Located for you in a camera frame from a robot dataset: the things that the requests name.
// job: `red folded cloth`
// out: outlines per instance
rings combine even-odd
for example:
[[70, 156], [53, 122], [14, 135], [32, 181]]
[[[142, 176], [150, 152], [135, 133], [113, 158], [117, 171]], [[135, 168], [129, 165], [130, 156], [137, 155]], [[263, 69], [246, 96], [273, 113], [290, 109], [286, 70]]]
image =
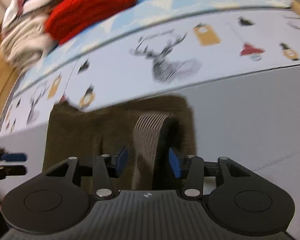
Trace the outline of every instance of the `red folded cloth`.
[[64, 0], [52, 11], [45, 29], [59, 44], [63, 44], [91, 24], [135, 3], [136, 0]]

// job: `pile of clothes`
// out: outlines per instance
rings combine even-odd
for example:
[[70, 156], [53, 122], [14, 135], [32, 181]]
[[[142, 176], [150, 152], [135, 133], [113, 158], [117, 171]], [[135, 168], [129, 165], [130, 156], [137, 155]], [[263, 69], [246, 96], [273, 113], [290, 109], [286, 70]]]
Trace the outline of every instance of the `pile of clothes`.
[[93, 23], [125, 10], [136, 0], [12, 0], [2, 22], [7, 62], [27, 69]]

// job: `deer print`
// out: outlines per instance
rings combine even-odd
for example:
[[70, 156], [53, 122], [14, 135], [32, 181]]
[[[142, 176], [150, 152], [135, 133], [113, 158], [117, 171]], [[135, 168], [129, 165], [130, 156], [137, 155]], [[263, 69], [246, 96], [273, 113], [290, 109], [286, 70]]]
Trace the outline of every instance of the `deer print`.
[[130, 54], [134, 56], [145, 56], [146, 59], [153, 59], [153, 76], [159, 82], [171, 82], [176, 78], [184, 78], [189, 75], [197, 73], [201, 67], [201, 63], [196, 59], [186, 61], [169, 61], [167, 56], [172, 52], [173, 48], [180, 44], [187, 36], [187, 33], [180, 37], [178, 36], [174, 42], [168, 41], [168, 44], [160, 53], [154, 52], [152, 49], [139, 49], [143, 41]]
[[[35, 95], [36, 95], [37, 91], [38, 91], [40, 88], [41, 88], [42, 90], [40, 91], [40, 94], [35, 98]], [[34, 108], [35, 108], [35, 106], [38, 104], [39, 100], [40, 100], [40, 99], [45, 95], [45, 93], [48, 91], [48, 88], [49, 88], [49, 87], [47, 87], [46, 85], [43, 86], [42, 84], [40, 84], [40, 85], [37, 87], [37, 89], [34, 91], [33, 95], [31, 96], [31, 98], [30, 98], [31, 108], [30, 108], [30, 113], [29, 113], [28, 119], [27, 119], [27, 124], [30, 124], [32, 121], [34, 121], [34, 120], [33, 120], [33, 119], [34, 119], [34, 113], [35, 113]]]

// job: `gray gripper base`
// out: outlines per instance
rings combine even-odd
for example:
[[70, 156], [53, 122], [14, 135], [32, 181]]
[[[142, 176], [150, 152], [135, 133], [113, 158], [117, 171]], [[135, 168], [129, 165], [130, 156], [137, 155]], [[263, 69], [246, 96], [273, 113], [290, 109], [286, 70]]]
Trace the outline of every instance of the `gray gripper base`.
[[285, 232], [241, 236], [215, 223], [197, 201], [176, 191], [127, 191], [98, 201], [74, 227], [52, 235], [30, 235], [10, 229], [2, 240], [291, 240]]

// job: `light blue and white cloth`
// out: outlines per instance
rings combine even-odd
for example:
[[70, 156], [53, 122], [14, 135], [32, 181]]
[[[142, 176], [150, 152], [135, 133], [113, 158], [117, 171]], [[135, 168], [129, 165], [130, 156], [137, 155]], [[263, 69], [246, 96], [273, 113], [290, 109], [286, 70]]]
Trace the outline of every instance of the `light blue and white cloth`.
[[25, 74], [16, 93], [26, 89], [43, 76], [129, 33], [171, 21], [218, 10], [236, 8], [288, 8], [291, 0], [140, 0], [136, 6], [90, 26], [56, 48]]

